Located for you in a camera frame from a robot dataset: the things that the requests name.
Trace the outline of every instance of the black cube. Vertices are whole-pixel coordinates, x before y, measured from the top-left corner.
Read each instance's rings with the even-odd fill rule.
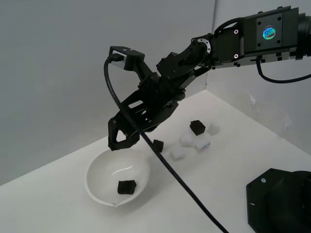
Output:
[[[159,152],[162,152],[163,151],[163,147],[164,147],[164,142],[155,139],[154,140],[154,146],[156,147],[156,149]]]
[[[194,132],[195,135],[203,134],[205,131],[205,125],[200,122],[199,120],[194,120],[190,124],[191,130]]]
[[[119,194],[134,194],[136,188],[135,181],[119,181],[118,193]]]

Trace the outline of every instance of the black wire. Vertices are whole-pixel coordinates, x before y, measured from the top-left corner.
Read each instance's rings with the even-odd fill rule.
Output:
[[[271,83],[296,83],[299,81],[303,81],[306,79],[311,78],[311,74],[300,77],[300,78],[296,78],[296,79],[287,79],[287,80],[275,80],[275,79],[269,79],[266,76],[263,75],[262,70],[261,70],[261,65],[260,65],[260,59],[256,59],[256,65],[257,65],[257,70],[258,70],[258,74],[266,81],[271,82]]]
[[[214,32],[214,34],[218,34],[222,29],[224,29],[225,27],[233,24],[233,23],[238,23],[241,22],[244,18],[233,18],[225,23],[223,23],[222,25],[220,25]]]
[[[175,177],[175,179],[180,183],[180,185],[186,190],[187,193],[192,197],[192,199],[199,205],[201,210],[209,217],[209,219],[223,232],[223,233],[229,233],[215,218],[214,216],[207,210],[207,208],[201,203],[201,201],[197,198],[197,196],[192,192],[192,190],[186,185],[186,183],[179,177],[179,175],[174,171],[174,169],[166,162],[166,160],[163,158],[163,156],[160,154],[160,152],[156,149],[156,147],[153,145],[151,140],[148,138],[148,136],[144,133],[143,130],[139,128],[139,126],[136,124],[136,122],[132,119],[132,117],[128,114],[126,108],[121,104],[120,100],[118,99],[116,93],[114,92],[110,79],[108,74],[108,65],[111,62],[110,58],[107,58],[104,63],[104,76],[106,80],[106,84],[108,87],[108,90],[119,107],[121,113],[124,115],[126,120],[132,125],[132,127],[145,139],[146,143],[150,146],[150,148],[154,151],[156,156],[159,158],[159,160],[163,163],[163,165],[167,168],[167,170]]]

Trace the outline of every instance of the bowl rim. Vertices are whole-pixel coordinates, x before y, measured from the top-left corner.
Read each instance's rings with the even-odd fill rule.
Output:
[[[149,180],[149,176],[150,176],[150,164],[148,162],[148,159],[147,159],[147,156],[145,156],[144,153],[142,153],[141,151],[139,150],[134,150],[132,148],[126,148],[126,149],[120,149],[120,150],[132,150],[133,152],[135,152],[135,154],[137,154],[141,159],[144,160],[145,164],[147,165],[147,182],[146,182],[146,185],[140,189],[137,193],[135,193],[134,195],[132,195],[131,197],[129,197],[128,199],[125,199],[123,201],[121,201],[119,204],[113,204],[113,203],[110,203],[110,202],[106,202],[106,201],[103,201],[99,198],[97,198],[96,196],[94,196],[92,194],[92,192],[90,191],[89,187],[88,187],[88,184],[87,184],[87,175],[88,175],[88,171],[91,167],[91,165],[93,164],[93,162],[95,161],[95,159],[99,156],[101,156],[102,154],[106,153],[106,152],[109,152],[109,153],[113,153],[113,150],[105,150],[104,152],[101,152],[100,154],[96,155],[93,157],[93,159],[90,161],[90,163],[88,164],[87,166],[87,169],[86,169],[86,172],[85,172],[85,177],[84,177],[84,187],[86,189],[86,192],[87,194],[96,202],[98,202],[99,204],[102,204],[102,205],[108,205],[108,206],[119,206],[119,205],[123,205],[123,204],[126,204],[132,200],[134,200],[136,197],[138,197],[138,195],[145,189],[145,187],[147,186],[147,183],[148,183],[148,180]]]

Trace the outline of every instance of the white cube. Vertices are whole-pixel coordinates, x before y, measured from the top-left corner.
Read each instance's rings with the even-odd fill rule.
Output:
[[[203,133],[195,137],[194,146],[199,152],[205,151],[210,146],[210,140],[208,133]]]
[[[193,133],[183,133],[180,135],[180,144],[183,147],[193,147]]]
[[[187,150],[179,145],[171,147],[171,157],[174,161],[184,159],[187,155]]]
[[[218,134],[220,132],[220,124],[216,121],[210,123],[207,132],[209,135]]]

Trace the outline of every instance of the white backdrop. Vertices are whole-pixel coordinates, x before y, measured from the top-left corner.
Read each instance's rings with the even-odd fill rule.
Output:
[[[232,18],[289,5],[299,7],[300,13],[311,15],[311,1],[307,0],[217,0],[213,26],[217,28]],[[310,74],[310,64],[311,59],[305,57],[302,61],[263,64],[262,70],[270,78],[292,79]],[[247,103],[245,95],[241,97],[242,92],[249,92],[259,104],[261,116],[256,120],[273,131],[284,120],[283,116],[279,117],[284,113],[292,125],[282,136],[311,154],[311,79],[293,84],[274,84],[263,80],[256,66],[233,67],[209,72],[207,90],[254,118],[250,101]]]
[[[155,71],[211,32],[214,2],[0,1],[0,185],[107,135],[117,112],[103,80],[109,46],[145,53]],[[134,73],[110,72],[121,99],[137,88]]]

